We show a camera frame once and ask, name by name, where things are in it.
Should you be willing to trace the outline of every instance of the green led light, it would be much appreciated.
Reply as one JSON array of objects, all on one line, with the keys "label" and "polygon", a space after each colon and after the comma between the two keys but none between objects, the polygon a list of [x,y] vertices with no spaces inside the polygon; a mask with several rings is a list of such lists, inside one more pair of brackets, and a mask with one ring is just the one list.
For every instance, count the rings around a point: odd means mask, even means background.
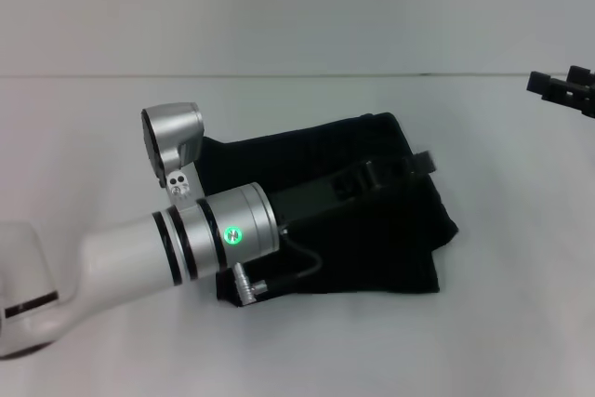
[{"label": "green led light", "polygon": [[227,227],[223,233],[223,239],[229,245],[237,245],[242,242],[242,230],[238,227]]}]

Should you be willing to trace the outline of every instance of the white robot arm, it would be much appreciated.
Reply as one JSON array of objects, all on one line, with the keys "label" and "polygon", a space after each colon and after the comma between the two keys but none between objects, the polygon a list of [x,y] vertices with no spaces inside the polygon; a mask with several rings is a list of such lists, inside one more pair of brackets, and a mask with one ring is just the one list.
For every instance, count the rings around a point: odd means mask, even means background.
[{"label": "white robot arm", "polygon": [[193,103],[142,111],[153,170],[172,206],[81,243],[78,283],[61,300],[29,224],[0,224],[0,359],[33,353],[86,317],[233,267],[244,303],[265,291],[242,263],[279,249],[271,204],[256,184],[202,197],[180,170],[200,155],[202,116]]}]

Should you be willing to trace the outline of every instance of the black ring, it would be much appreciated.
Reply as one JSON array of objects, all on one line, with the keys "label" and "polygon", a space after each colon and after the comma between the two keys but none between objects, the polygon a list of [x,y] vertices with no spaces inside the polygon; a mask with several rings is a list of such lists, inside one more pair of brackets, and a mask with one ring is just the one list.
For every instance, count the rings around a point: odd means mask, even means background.
[{"label": "black ring", "polygon": [[198,270],[196,269],[196,261],[194,260],[194,254],[188,240],[188,234],[186,234],[186,229],[184,228],[184,222],[182,222],[182,217],[179,215],[179,211],[175,206],[170,206],[167,212],[169,213],[169,217],[171,217],[171,221],[174,222],[179,243],[182,245],[182,253],[184,254],[184,259],[186,259],[186,268],[188,269],[190,279],[193,281],[198,278]]},{"label": "black ring", "polygon": [[211,209],[211,205],[208,204],[206,199],[198,199],[196,201],[203,213],[205,213],[206,223],[208,223],[208,228],[211,230],[211,234],[213,235],[213,241],[215,242],[215,253],[217,253],[217,261],[219,263],[219,269],[221,271],[227,269],[227,255],[225,254],[225,247],[223,246],[223,241],[221,241],[221,234],[219,233],[219,227],[217,225],[217,221],[215,220],[215,216],[213,215],[213,210]]},{"label": "black ring", "polygon": [[167,255],[167,262],[169,263],[169,269],[171,270],[171,277],[174,280],[174,285],[180,285],[182,284],[182,273],[179,270],[178,259],[176,258],[174,245],[171,243],[171,237],[169,237],[164,217],[160,212],[152,213],[152,217],[155,219],[157,230],[159,230],[159,234],[161,235],[161,242],[164,244],[165,254]]},{"label": "black ring", "polygon": [[20,315],[26,311],[32,311],[33,309],[37,309],[38,307],[44,306],[52,301],[58,300],[58,292],[48,293],[47,295],[43,295],[42,297],[31,299],[26,302],[21,302],[21,304],[17,304],[16,306],[7,307],[4,312],[7,318],[12,318],[13,316]]}]

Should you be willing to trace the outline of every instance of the cable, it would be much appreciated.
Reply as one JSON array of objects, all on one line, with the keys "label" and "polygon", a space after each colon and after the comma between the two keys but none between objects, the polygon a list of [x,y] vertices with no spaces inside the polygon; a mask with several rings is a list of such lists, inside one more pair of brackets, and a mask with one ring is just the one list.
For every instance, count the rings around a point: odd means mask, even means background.
[{"label": "cable", "polygon": [[286,233],[282,233],[282,239],[295,252],[301,254],[304,257],[310,258],[313,260],[313,265],[306,270],[299,271],[297,273],[287,274],[285,276],[281,276],[279,278],[271,279],[267,281],[267,289],[268,291],[276,291],[280,288],[288,287],[292,285],[296,281],[302,280],[309,276],[312,276],[314,273],[317,273],[323,267],[323,259],[322,257],[316,253],[315,251],[309,250],[304,246],[292,241],[286,235]]}]

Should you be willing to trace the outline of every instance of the black cloth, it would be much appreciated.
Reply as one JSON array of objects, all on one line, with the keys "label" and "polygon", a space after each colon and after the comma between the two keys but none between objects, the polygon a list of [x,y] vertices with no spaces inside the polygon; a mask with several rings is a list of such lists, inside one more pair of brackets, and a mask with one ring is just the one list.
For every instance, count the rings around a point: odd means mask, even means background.
[{"label": "black cloth", "polygon": [[[205,195],[257,182],[267,193],[329,175],[370,156],[410,156],[390,113],[364,115],[259,139],[221,143],[205,138],[196,163]],[[258,301],[287,293],[438,292],[432,251],[457,233],[430,176],[398,201],[312,224],[292,234],[317,251],[323,267],[313,276]],[[311,260],[284,246],[245,264],[254,283],[298,272]],[[231,270],[218,273],[218,298],[240,305]]]}]

